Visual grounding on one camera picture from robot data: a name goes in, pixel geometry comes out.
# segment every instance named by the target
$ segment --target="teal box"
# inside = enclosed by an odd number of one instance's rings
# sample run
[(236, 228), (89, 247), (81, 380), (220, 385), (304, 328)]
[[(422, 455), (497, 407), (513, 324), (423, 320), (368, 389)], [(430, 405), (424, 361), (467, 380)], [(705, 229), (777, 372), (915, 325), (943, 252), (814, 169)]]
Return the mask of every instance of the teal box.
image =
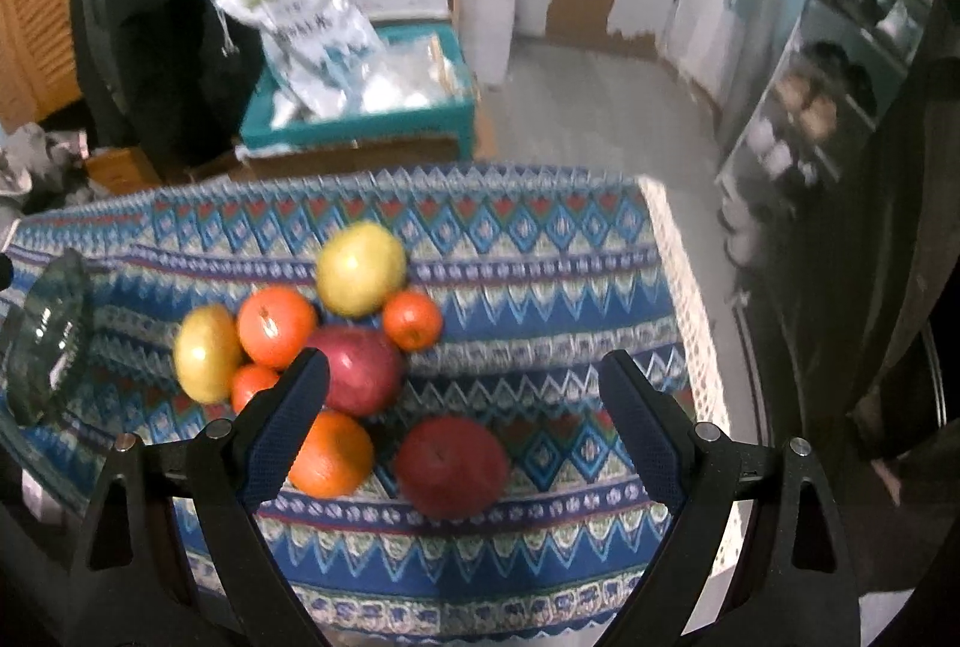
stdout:
[[(460, 51), (457, 34), (450, 25), (444, 23), (423, 23), (422, 25), (392, 25), (377, 27), (377, 34), (384, 41), (397, 43), (424, 35), (436, 33), (440, 38), (443, 55), (456, 65), (457, 73), (463, 80), (470, 80), (467, 63)], [(320, 121), (315, 124), (306, 121), (292, 121), (282, 129), (271, 129), (270, 119), (274, 114), (274, 92), (277, 91), (270, 70), (264, 70), (256, 83), (247, 113), (240, 125), (240, 139), (248, 148), (266, 148), (276, 143), (306, 147), (333, 145), (351, 140), (373, 140), (401, 135), (456, 136), (460, 147), (460, 158), (472, 159), (473, 156), (473, 112), (476, 103), (473, 94), (459, 97), (431, 108), (393, 111), (391, 113), (357, 113), (352, 116)]]

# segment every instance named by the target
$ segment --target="blue patterned tablecloth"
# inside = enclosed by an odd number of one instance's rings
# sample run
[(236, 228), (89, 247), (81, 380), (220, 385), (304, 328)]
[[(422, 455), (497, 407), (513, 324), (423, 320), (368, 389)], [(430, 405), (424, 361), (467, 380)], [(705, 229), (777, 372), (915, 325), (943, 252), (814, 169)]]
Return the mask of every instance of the blue patterned tablecloth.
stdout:
[[(405, 243), (410, 282), (440, 304), (440, 344), (411, 357), (397, 405), (368, 422), (373, 477), (350, 498), (285, 487), (257, 520), (318, 623), (392, 639), (558, 633), (609, 619), (669, 522), (648, 498), (600, 404), (596, 366), (631, 352), (692, 412), (674, 303), (640, 186), (533, 167), (447, 167), (145, 193), (23, 220), (8, 254), (22, 298), (51, 255), (88, 258), (96, 336), (61, 422), (4, 444), (83, 508), (117, 434), (194, 436), (229, 407), (179, 391), (170, 347), (195, 306), (236, 311), (254, 287), (311, 300), (314, 255), (373, 218)], [(326, 321), (335, 322), (326, 317)], [(392, 455), (422, 417), (488, 425), (512, 460), (501, 503), (464, 522), (425, 520), (397, 498)], [(195, 577), (216, 591), (197, 518), (178, 503)]]

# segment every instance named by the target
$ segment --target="pile of fruit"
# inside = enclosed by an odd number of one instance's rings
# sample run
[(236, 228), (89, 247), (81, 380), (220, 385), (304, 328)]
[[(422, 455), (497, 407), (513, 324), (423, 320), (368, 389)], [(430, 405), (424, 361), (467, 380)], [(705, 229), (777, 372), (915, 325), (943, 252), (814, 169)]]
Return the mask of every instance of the pile of fruit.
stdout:
[[(314, 498), (354, 492), (373, 472), (373, 441), (364, 418), (390, 408), (403, 386), (403, 352), (435, 345), (443, 315), (425, 294), (403, 289), (403, 245), (374, 222), (358, 222), (317, 257), (317, 292), (328, 313), (359, 319), (381, 311), (381, 328), (322, 325), (310, 302), (282, 284), (258, 290), (234, 320), (219, 305), (194, 308), (174, 343), (176, 378), (198, 403), (229, 400), (241, 412), (304, 347), (325, 354), (325, 407), (290, 469), (290, 481)], [(392, 462), (400, 492), (422, 514), (464, 519), (499, 499), (509, 462), (483, 425), (434, 417), (416, 425)]]

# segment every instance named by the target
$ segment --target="drawstring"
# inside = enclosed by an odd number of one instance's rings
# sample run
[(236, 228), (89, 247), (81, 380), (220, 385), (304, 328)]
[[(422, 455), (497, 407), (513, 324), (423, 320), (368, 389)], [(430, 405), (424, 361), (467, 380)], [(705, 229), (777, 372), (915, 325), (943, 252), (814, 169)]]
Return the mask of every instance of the drawstring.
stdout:
[(227, 27), (227, 15), (220, 9), (217, 8), (217, 18), (220, 20), (220, 27), (224, 30), (224, 45), (220, 49), (224, 57), (230, 57), (234, 54), (240, 52), (240, 49), (233, 42), (233, 38), (230, 36), (229, 27)]

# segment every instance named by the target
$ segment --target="brown silhouette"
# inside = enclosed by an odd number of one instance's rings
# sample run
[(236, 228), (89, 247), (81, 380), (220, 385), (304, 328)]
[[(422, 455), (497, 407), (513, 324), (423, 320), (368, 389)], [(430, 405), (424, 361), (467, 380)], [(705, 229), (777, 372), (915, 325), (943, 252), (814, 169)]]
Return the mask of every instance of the brown silhouette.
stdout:
[(551, 0), (546, 11), (546, 39), (566, 46), (582, 46), (656, 59), (656, 39), (645, 32), (625, 38), (622, 32), (608, 33), (616, 0)]

